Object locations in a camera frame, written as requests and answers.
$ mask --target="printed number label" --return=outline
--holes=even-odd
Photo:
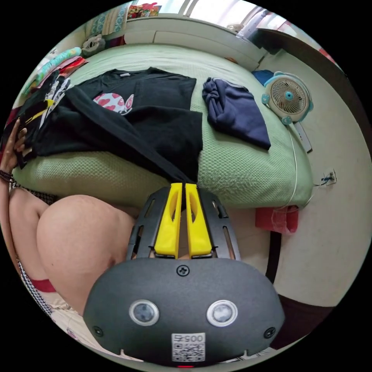
[[[172,333],[172,361],[205,361],[205,333]]]

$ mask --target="screw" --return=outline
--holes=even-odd
[[[181,265],[177,268],[177,274],[179,276],[187,276],[190,273],[190,269],[186,265]]]
[[[99,327],[97,327],[96,325],[93,326],[93,331],[94,331],[94,333],[97,337],[102,337],[103,336],[103,331]]]
[[[276,333],[276,329],[274,327],[268,328],[264,333],[264,338],[271,338]]]

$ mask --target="beaded bracelet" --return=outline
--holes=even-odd
[[[0,170],[0,178],[3,179],[5,182],[12,182],[13,181],[13,175],[8,172],[4,172],[3,170]]]

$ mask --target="black t-shirt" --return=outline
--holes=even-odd
[[[152,67],[89,79],[65,92],[40,129],[33,126],[36,133],[26,140],[33,151],[26,160],[109,151],[170,182],[196,183],[203,142],[202,114],[190,111],[195,84],[196,79]]]

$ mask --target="electric fan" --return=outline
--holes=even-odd
[[[309,90],[296,75],[277,71],[264,87],[262,103],[268,105],[284,125],[302,121],[314,107]]]

